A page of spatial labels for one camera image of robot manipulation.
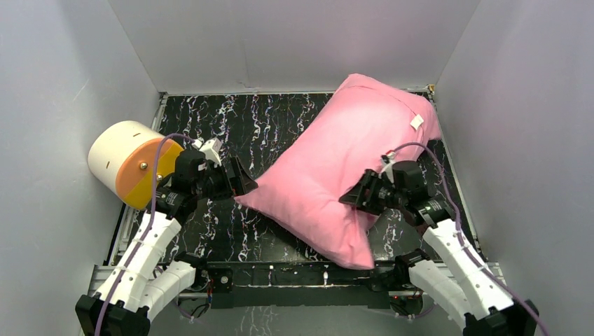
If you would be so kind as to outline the pink pillowcase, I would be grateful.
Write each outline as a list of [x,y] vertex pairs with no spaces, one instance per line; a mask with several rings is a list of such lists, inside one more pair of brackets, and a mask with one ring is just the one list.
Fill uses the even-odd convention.
[[381,157],[417,160],[441,136],[433,104],[362,74],[349,75],[314,121],[237,202],[274,220],[335,264],[370,270],[375,216],[340,197]]

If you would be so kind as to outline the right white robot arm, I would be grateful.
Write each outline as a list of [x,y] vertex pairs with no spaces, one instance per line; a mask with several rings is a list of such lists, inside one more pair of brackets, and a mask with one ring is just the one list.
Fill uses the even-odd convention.
[[367,169],[340,202],[379,215],[401,212],[405,221],[442,258],[450,274],[441,271],[424,251],[400,255],[394,279],[404,289],[420,289],[432,297],[461,328],[463,335],[533,335],[538,311],[529,301],[514,298],[468,243],[454,209],[431,194],[416,162],[386,164],[381,172]]

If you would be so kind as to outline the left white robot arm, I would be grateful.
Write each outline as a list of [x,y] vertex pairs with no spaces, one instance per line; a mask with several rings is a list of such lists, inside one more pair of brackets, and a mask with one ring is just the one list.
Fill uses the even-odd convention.
[[151,322],[185,290],[211,293],[220,274],[204,258],[181,252],[159,271],[159,261],[201,200],[227,200],[258,187],[239,157],[226,164],[203,150],[183,150],[174,171],[151,186],[145,220],[120,262],[76,315],[84,335],[147,335]]

